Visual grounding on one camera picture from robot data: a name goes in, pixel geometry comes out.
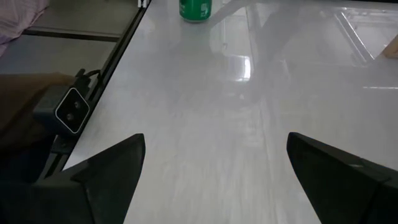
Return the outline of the pink cloth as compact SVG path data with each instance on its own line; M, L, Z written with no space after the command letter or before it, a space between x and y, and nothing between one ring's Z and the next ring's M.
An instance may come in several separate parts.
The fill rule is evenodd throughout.
M0 57L44 13L50 0L0 0Z

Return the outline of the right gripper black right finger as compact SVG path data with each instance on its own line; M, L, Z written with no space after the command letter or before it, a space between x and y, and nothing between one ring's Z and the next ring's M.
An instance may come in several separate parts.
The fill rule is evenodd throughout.
M291 132L287 154L321 224L398 224L398 171Z

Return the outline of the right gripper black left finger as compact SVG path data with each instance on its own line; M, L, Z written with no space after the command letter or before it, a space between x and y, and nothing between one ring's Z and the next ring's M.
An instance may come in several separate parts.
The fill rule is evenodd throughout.
M0 181L0 224L123 224L146 144L142 133L34 183Z

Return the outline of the green Sprite can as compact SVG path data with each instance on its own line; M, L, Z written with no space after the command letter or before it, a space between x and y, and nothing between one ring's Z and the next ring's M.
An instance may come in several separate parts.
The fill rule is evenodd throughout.
M211 16L212 0L179 0L180 16L189 22L203 22Z

